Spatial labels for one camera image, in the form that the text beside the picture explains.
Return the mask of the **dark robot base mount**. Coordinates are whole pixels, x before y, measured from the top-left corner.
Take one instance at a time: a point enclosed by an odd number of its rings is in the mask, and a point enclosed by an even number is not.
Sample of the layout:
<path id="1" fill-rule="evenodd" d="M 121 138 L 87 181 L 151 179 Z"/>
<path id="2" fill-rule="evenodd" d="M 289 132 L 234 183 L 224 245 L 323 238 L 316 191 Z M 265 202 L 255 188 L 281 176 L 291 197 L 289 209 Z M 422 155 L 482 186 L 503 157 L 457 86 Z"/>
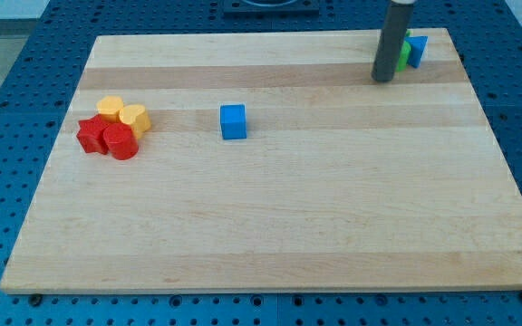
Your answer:
<path id="1" fill-rule="evenodd" d="M 225 16 L 244 14 L 318 14 L 320 0 L 221 0 Z"/>

